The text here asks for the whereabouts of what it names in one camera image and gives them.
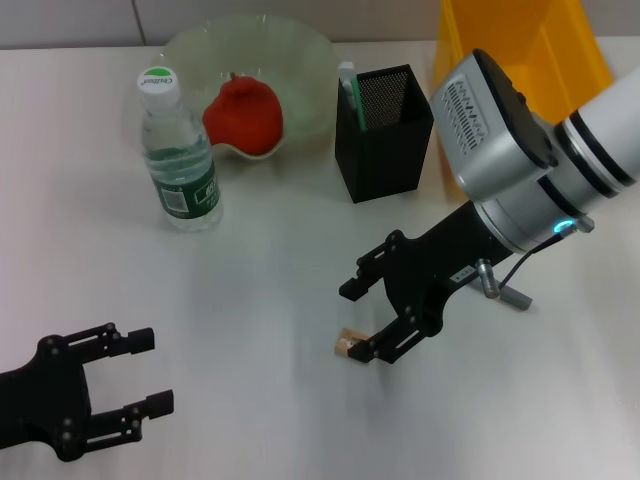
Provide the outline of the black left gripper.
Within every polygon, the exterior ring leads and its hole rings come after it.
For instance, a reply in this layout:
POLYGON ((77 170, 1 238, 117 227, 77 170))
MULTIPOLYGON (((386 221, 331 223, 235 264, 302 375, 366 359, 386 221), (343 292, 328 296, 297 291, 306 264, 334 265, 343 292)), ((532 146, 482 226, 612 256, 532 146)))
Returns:
POLYGON ((112 322, 41 339, 29 362, 1 374, 1 447, 40 442, 50 446, 59 460, 74 461, 84 455, 86 440, 88 452, 139 442, 145 418, 153 420, 174 412, 173 391, 91 415, 80 361, 154 348, 152 328, 124 335, 112 322))

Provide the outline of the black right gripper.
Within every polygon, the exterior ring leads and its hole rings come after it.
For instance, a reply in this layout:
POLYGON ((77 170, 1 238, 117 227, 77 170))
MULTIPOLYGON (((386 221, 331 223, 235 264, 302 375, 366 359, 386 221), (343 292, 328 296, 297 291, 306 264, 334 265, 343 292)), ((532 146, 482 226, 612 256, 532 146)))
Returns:
POLYGON ((382 277, 397 318, 370 337, 351 335, 348 357, 361 363, 393 364, 443 327, 446 302, 466 284, 454 276, 484 259, 496 265, 512 251, 491 233, 468 201, 418 238, 392 231, 356 260, 356 274, 339 287, 341 297, 362 298, 382 277))

